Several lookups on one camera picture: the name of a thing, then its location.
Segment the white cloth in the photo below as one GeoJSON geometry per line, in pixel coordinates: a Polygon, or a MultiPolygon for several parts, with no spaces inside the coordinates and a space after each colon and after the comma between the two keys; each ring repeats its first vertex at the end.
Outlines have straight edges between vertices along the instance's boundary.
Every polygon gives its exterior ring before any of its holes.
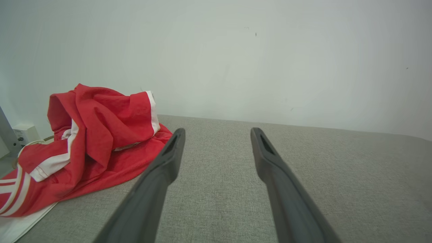
{"type": "Polygon", "coordinates": [[[41,220],[57,203],[24,217],[0,217],[0,242],[14,243],[39,220],[41,220]]]}

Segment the red jacket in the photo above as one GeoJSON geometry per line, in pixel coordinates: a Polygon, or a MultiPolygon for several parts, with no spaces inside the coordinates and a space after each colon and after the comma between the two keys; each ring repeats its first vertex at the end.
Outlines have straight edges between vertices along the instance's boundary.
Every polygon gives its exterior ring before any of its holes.
{"type": "Polygon", "coordinates": [[[0,180],[0,216],[25,216],[141,174],[172,136],[155,106],[150,91],[124,96],[79,84],[51,95],[54,142],[24,147],[18,168],[0,180]]]}

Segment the wall socket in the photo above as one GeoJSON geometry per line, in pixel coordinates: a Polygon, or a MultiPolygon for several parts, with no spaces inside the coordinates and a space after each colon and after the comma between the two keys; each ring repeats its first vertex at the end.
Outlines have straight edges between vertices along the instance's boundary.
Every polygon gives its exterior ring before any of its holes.
{"type": "Polygon", "coordinates": [[[40,140],[38,131],[33,125],[19,124],[14,126],[13,132],[15,132],[16,137],[21,145],[27,145],[30,142],[40,140]]]}

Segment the gray table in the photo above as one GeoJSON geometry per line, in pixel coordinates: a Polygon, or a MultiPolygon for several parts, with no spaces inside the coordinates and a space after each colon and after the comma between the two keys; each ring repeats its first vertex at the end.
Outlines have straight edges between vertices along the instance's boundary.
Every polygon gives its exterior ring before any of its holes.
{"type": "MultiPolygon", "coordinates": [[[[344,242],[432,242],[432,142],[420,138],[160,115],[186,129],[157,242],[277,242],[250,128],[272,141],[344,242]]],[[[133,179],[59,203],[19,242],[92,242],[133,179]]]]}

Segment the white wall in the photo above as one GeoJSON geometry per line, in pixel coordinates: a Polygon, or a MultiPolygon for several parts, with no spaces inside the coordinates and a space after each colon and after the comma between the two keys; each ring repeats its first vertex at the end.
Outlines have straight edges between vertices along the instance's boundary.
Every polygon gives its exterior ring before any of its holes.
{"type": "Polygon", "coordinates": [[[152,90],[159,114],[432,140],[429,0],[0,3],[0,106],[51,135],[52,93],[152,90]]]}

